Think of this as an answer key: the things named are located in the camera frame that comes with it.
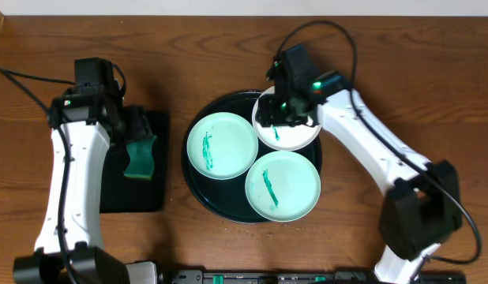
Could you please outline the white plate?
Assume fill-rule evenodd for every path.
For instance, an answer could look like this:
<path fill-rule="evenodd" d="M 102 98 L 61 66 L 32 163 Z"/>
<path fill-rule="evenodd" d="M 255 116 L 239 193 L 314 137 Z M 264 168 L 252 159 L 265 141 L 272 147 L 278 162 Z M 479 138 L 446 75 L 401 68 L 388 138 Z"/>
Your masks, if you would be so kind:
<path fill-rule="evenodd" d="M 313 125 L 313 119 L 307 117 L 308 125 L 271 125 L 262 126 L 256 119 L 259 102 L 255 102 L 252 111 L 252 125 L 261 142 L 280 151 L 296 151 L 310 144 L 321 131 L 320 125 Z"/>

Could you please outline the green sponge cloth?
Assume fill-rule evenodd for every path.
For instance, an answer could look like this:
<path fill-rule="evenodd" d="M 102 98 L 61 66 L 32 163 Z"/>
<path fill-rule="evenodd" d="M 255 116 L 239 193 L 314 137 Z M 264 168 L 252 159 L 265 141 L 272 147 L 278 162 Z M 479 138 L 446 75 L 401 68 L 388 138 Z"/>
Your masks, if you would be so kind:
<path fill-rule="evenodd" d="M 126 145 L 130 162 L 124 170 L 127 178 L 151 180 L 155 170 L 152 148 L 156 136 L 150 136 Z"/>

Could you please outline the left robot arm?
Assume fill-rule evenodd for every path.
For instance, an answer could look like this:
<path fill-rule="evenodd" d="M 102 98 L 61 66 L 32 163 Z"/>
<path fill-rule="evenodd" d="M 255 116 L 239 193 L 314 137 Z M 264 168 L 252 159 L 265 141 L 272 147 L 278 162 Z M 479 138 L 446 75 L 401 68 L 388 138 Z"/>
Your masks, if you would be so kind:
<path fill-rule="evenodd" d="M 152 178 L 156 135 L 141 106 L 124 106 L 126 80 L 103 58 L 74 62 L 75 80 L 43 110 L 54 164 L 47 212 L 34 253 L 13 264 L 16 283 L 158 283 L 152 261 L 124 264 L 104 250 L 100 197 L 104 161 L 122 144 L 127 178 Z"/>

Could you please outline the mint green plate front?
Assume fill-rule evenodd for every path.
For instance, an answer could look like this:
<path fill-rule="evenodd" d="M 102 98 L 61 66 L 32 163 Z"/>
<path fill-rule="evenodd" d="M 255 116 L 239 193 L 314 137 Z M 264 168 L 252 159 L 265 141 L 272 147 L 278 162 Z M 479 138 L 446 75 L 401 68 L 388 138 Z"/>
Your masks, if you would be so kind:
<path fill-rule="evenodd" d="M 311 161 L 293 151 L 273 151 L 260 157 L 246 175 L 250 206 L 274 222 L 291 222 L 307 215 L 321 195 L 321 180 Z"/>

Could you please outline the mint green plate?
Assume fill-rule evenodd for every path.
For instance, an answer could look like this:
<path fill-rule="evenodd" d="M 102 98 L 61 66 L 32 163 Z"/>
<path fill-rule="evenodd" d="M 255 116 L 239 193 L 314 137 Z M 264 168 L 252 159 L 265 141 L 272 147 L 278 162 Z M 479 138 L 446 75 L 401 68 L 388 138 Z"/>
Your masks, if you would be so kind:
<path fill-rule="evenodd" d="M 190 130 L 186 152 L 191 165 L 207 178 L 227 180 L 246 172 L 258 153 L 253 126 L 243 117 L 217 112 Z"/>
<path fill-rule="evenodd" d="M 321 195 L 321 180 L 311 161 L 293 151 L 273 151 L 260 157 L 246 175 L 250 206 L 274 222 L 291 222 L 307 215 Z"/>

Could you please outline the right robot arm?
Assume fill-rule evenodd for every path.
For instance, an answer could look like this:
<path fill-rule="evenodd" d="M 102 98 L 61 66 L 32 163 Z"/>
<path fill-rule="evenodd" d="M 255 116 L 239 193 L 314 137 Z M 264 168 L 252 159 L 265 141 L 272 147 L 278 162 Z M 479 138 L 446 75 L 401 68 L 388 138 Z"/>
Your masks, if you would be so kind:
<path fill-rule="evenodd" d="M 280 50 L 267 72 L 274 85 L 253 109 L 253 126 L 269 147 L 304 148 L 321 130 L 365 168 L 384 199 L 379 221 L 386 244 L 374 277 L 413 283 L 421 266 L 462 225 L 457 172 L 404 144 L 367 108 L 350 80 L 319 71 L 306 48 Z"/>

